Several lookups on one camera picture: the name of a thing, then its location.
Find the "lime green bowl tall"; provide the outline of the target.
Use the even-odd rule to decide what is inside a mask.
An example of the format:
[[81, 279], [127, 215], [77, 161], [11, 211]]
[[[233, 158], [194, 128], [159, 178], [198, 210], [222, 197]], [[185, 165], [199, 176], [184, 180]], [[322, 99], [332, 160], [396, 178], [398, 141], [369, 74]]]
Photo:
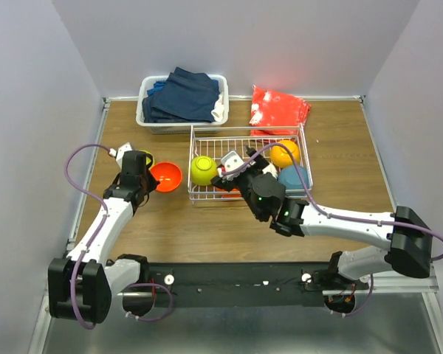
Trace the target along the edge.
[[217, 165], [209, 156], [197, 156], [190, 163], [191, 181], [199, 186], [211, 185], [211, 179], [217, 176]]

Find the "lime green bowl shallow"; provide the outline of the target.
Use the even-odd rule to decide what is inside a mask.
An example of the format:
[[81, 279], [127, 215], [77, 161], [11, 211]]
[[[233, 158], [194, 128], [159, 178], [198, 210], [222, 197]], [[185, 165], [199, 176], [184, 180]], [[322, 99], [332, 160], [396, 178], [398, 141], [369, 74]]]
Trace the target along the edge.
[[140, 152], [142, 152], [145, 155], [145, 164], [150, 170], [155, 164], [155, 159], [153, 154], [147, 150], [140, 150]]

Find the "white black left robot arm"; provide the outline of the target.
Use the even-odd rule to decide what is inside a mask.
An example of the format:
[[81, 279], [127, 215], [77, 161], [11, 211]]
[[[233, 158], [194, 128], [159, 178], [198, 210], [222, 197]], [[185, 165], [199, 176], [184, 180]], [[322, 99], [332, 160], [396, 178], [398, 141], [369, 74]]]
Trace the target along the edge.
[[141, 291], [149, 281], [144, 256], [123, 254], [111, 266], [106, 261], [125, 225], [159, 185], [150, 171], [154, 159], [141, 150], [108, 153], [120, 163], [120, 172], [96, 198], [100, 210], [82, 240], [67, 256], [53, 259], [47, 274], [50, 315], [75, 320], [87, 330], [103, 322], [119, 292]]

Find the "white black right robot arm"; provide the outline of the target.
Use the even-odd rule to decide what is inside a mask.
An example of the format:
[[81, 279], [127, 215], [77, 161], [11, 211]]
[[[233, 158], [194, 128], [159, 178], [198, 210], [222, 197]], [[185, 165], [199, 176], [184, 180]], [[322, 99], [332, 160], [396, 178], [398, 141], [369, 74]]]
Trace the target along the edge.
[[211, 183], [224, 191], [237, 189], [255, 218], [276, 233], [290, 236], [329, 236], [366, 244], [356, 251], [338, 251], [329, 267], [315, 277], [335, 289], [359, 278], [385, 271], [424, 279], [430, 275], [432, 234], [409, 207], [392, 213], [365, 213], [320, 206], [311, 198], [288, 196], [260, 151], [246, 149], [248, 160], [234, 150], [221, 158]]

